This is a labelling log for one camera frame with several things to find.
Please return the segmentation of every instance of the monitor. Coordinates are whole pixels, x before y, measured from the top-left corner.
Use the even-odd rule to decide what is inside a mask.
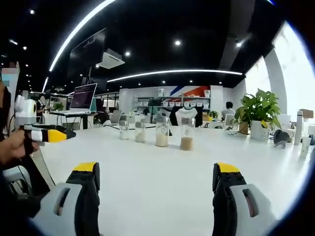
[[[76,87],[70,109],[91,109],[97,84]]]
[[[79,70],[88,69],[90,66],[103,60],[105,35],[106,28],[95,33],[71,51],[68,77],[73,76]]]

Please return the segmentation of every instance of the led light strip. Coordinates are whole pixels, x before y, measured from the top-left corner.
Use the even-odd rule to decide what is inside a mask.
[[[45,91],[45,88],[46,88],[47,82],[48,82],[48,78],[46,78],[46,80],[45,80],[43,90],[41,91],[42,93],[44,93],[44,91]]]
[[[98,5],[96,8],[94,8],[93,11],[91,11],[84,19],[74,28],[74,30],[71,32],[71,34],[68,36],[68,38],[65,40],[65,42],[60,47],[55,59],[53,60],[53,63],[50,66],[49,71],[53,71],[58,59],[60,58],[61,54],[64,52],[66,46],[69,44],[71,39],[77,34],[77,32],[97,13],[99,13],[102,9],[107,7],[109,4],[113,3],[115,0],[105,0],[100,5]]]
[[[147,76],[147,75],[156,75],[156,74],[167,74],[167,73],[183,73],[183,72],[208,72],[208,73],[223,73],[223,74],[232,74],[232,75],[242,75],[240,72],[234,72],[234,71],[225,71],[225,70],[202,70],[202,69],[188,69],[188,70],[163,70],[163,71],[154,71],[154,72],[148,72],[148,73],[142,73],[137,75],[128,75],[116,79],[112,79],[107,81],[108,83],[118,81],[118,80],[124,80],[134,77],[140,77],[140,76]]]

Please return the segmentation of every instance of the white table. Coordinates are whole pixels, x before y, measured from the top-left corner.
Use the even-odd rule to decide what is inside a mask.
[[[72,124],[75,123],[79,123],[80,124],[80,118],[79,117],[71,117],[71,118],[65,118],[64,116],[58,116],[58,115],[54,115],[54,114],[43,114],[43,119],[45,124],[55,124],[55,125],[63,125],[64,123],[68,123],[69,124],[69,128],[72,126]],[[94,117],[93,116],[88,116],[88,128],[93,127],[94,124]],[[80,124],[80,129],[83,129],[83,121],[81,121]]]
[[[56,183],[66,181],[80,162],[99,162],[99,228],[111,236],[211,235],[216,162],[240,168],[280,218],[309,167],[308,159],[299,160],[300,147],[282,149],[217,129],[196,129],[194,151],[181,151],[180,130],[171,130],[169,147],[154,145],[154,128],[146,130],[147,143],[138,144],[119,140],[118,130],[103,127],[79,130],[77,137],[46,144],[41,151]]]

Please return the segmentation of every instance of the white plant pot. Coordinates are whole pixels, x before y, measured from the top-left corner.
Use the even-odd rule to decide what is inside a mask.
[[[269,123],[267,122],[268,128],[263,128],[261,126],[261,121],[252,120],[251,121],[251,139],[261,140],[268,142],[270,128]]]

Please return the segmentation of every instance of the green leaves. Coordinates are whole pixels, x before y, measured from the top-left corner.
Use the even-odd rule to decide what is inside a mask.
[[[276,95],[270,91],[258,89],[256,96],[246,93],[241,99],[243,107],[236,110],[235,122],[238,122],[239,118],[248,123],[251,120],[264,120],[270,122],[272,129],[274,125],[281,128],[277,118],[281,113],[277,100]]]

